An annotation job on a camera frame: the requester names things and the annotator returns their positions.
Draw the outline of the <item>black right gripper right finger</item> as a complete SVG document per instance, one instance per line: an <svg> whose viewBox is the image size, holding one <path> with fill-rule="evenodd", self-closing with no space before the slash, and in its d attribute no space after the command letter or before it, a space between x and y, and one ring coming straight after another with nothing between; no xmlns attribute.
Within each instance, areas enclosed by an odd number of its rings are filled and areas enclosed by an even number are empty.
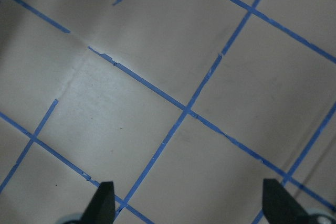
<svg viewBox="0 0 336 224"><path fill-rule="evenodd" d="M309 215L279 181L265 178L262 186L263 214L268 223L317 223L316 217Z"/></svg>

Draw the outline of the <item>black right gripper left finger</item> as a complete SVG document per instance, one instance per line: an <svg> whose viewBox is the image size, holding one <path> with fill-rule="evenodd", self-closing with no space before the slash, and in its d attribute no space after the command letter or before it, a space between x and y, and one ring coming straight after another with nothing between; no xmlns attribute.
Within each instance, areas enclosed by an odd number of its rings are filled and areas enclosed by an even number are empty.
<svg viewBox="0 0 336 224"><path fill-rule="evenodd" d="M115 219L115 194L113 182L101 182L83 212L80 223L111 224Z"/></svg>

